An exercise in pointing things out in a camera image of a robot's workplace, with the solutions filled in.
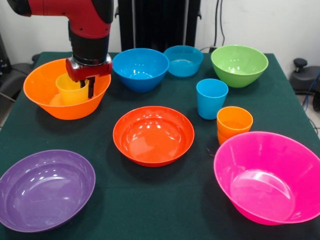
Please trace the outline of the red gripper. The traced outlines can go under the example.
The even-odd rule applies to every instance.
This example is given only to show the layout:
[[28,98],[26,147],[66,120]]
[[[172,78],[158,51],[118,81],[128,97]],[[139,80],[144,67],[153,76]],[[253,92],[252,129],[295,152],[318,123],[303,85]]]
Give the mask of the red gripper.
[[77,62],[72,56],[65,60],[65,67],[68,76],[74,82],[80,82],[80,88],[86,86],[86,79],[88,79],[88,98],[91,99],[94,96],[95,77],[109,75],[112,72],[112,58],[107,54],[103,63],[86,65]]

